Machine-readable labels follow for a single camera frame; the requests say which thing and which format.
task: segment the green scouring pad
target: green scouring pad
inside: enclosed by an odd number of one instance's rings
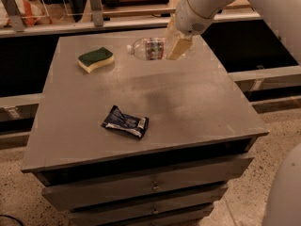
[[[79,65],[88,73],[114,62],[113,53],[102,47],[78,57]]]

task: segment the speckled tile floor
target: speckled tile floor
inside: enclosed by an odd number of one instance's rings
[[[214,204],[209,217],[182,223],[186,226],[260,226],[277,169],[288,151],[301,143],[301,98],[254,105],[269,126],[270,134],[251,148],[255,159],[229,190]],[[0,140],[0,214],[11,215],[24,226],[67,226],[66,213],[57,212],[40,195],[42,185],[31,174],[22,174],[25,137]],[[0,218],[0,226],[15,226]]]

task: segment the white robotic arm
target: white robotic arm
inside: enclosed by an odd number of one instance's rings
[[[176,8],[177,29],[202,34],[214,15],[234,0],[181,0]],[[301,62],[301,0],[249,0],[292,56]]]

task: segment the bottle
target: bottle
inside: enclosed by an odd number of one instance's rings
[[[168,45],[168,39],[164,37],[143,38],[135,41],[133,45],[127,45],[127,50],[142,60],[160,60],[166,57]]]

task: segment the cable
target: cable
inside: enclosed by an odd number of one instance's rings
[[[14,218],[13,216],[10,216],[10,215],[0,215],[0,217],[9,218],[9,219],[15,220],[16,222],[19,223],[19,225],[24,226],[24,224],[20,220]]]

